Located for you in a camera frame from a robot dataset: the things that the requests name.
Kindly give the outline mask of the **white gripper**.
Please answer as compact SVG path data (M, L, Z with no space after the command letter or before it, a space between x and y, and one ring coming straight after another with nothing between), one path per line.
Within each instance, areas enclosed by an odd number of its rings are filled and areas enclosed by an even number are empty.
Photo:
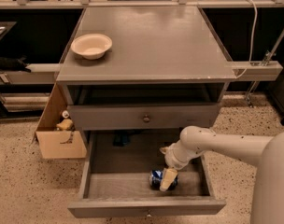
M160 191L167 191L178 176L177 170L183 169L192 159L192 152L185 148L180 141L169 147L160 147L159 150L164 154L165 163L169 167L163 169Z

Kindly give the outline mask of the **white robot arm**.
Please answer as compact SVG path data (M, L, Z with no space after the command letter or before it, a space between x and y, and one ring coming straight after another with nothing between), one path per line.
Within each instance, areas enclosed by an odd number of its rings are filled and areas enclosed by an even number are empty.
M160 190L166 191L179 170L207 151L257 168L250 224L284 224L284 132L275 136L233 135L188 126L176 143L162 149L167 167Z

